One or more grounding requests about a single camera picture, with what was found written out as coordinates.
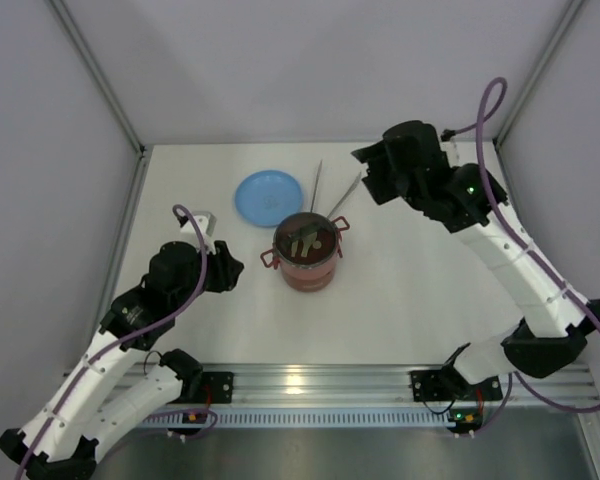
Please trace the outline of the blue plate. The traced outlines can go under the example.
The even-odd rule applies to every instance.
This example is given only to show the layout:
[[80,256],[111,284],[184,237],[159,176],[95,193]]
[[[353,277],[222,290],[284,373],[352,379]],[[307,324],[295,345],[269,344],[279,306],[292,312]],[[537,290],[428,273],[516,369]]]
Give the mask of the blue plate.
[[237,187],[234,205],[243,220],[263,228],[277,227],[302,210],[300,183],[280,170],[261,170],[247,176]]

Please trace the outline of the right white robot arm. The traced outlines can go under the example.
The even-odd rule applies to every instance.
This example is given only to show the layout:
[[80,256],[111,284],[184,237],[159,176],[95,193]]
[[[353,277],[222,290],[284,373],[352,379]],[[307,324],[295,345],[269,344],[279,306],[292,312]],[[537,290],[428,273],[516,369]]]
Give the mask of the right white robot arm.
[[353,151],[366,167],[374,201],[403,199],[444,226],[486,268],[520,309],[520,322],[500,335],[459,347],[441,368],[442,382],[461,389],[518,371],[546,378],[574,362],[594,330],[584,307],[600,319],[600,299],[570,292],[524,231],[505,189],[482,158],[450,164],[433,125],[407,121]]

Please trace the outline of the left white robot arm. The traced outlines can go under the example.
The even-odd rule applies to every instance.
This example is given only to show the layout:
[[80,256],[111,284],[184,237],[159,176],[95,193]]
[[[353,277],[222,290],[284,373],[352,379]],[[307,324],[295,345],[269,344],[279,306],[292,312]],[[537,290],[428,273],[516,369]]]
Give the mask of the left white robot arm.
[[180,348],[163,352],[143,378],[109,394],[146,359],[203,293],[233,290],[244,269],[213,237],[215,216],[175,205],[180,237],[162,245],[133,288],[116,297],[72,372],[41,411],[0,436],[18,479],[88,479],[115,444],[158,409],[194,398],[203,365]]

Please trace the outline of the grey lid with handle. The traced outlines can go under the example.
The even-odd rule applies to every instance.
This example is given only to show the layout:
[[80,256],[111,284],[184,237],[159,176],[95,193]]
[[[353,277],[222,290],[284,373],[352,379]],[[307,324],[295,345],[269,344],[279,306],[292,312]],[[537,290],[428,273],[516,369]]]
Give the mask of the grey lid with handle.
[[342,258],[342,234],[351,228],[345,216],[335,219],[313,212],[285,218],[275,229],[272,246],[260,254],[265,268],[282,264],[297,269],[315,269],[332,258]]

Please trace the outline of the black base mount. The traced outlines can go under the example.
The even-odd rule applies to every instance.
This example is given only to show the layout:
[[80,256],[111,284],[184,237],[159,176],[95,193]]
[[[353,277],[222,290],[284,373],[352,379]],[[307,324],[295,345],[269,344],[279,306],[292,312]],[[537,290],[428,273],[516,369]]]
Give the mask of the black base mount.
[[183,386],[176,403],[225,405],[231,404],[234,390],[234,373],[229,371],[203,372]]
[[444,368],[412,370],[409,377],[413,398],[419,403],[477,401],[478,393],[485,401],[499,401],[504,397],[497,377],[470,384],[459,374],[449,373]]

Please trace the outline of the long metal tongs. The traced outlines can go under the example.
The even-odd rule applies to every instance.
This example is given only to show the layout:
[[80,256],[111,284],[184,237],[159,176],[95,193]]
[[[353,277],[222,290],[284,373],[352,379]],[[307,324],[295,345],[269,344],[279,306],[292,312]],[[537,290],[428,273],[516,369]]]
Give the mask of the long metal tongs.
[[320,160],[311,180],[307,210],[334,218],[355,192],[361,178],[361,172],[347,172],[340,177],[325,160]]

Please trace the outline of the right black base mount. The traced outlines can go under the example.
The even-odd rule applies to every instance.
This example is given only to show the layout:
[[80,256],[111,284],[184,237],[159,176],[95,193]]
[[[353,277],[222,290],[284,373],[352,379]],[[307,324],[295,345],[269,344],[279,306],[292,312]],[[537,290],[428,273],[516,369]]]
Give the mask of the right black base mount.
[[449,373],[444,368],[412,370],[409,377],[413,398],[419,403],[477,401],[478,393],[485,401],[499,401],[504,397],[497,377],[470,384],[459,374]]

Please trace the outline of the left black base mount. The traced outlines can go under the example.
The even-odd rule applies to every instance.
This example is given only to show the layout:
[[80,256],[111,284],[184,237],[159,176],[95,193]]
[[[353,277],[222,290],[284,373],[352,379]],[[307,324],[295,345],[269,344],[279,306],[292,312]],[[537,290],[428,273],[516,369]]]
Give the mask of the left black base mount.
[[234,373],[229,371],[203,372],[183,386],[176,403],[225,405],[231,404],[234,390]]

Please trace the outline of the red lid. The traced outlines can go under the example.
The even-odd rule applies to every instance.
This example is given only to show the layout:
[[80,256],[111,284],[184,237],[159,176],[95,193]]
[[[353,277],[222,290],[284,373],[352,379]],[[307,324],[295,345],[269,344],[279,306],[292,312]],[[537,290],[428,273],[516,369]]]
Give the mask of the red lid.
[[326,262],[337,247],[337,232],[325,217],[303,212],[286,218],[277,228],[274,245],[281,258],[296,266]]

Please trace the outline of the aluminium front rail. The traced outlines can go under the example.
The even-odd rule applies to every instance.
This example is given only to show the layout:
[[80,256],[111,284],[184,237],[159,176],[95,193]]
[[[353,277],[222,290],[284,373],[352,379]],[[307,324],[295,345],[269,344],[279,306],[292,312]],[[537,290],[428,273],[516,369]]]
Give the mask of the aluminium front rail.
[[[413,372],[423,365],[301,365],[301,364],[207,364],[204,372],[230,372],[223,381],[234,407],[411,407],[419,396],[429,394],[426,403],[441,408],[450,403],[433,392]],[[526,385],[502,375],[490,383],[501,392],[510,391],[513,407],[543,406],[529,390],[572,407],[591,406],[600,400],[589,368],[583,364],[567,367],[545,379],[525,379]]]

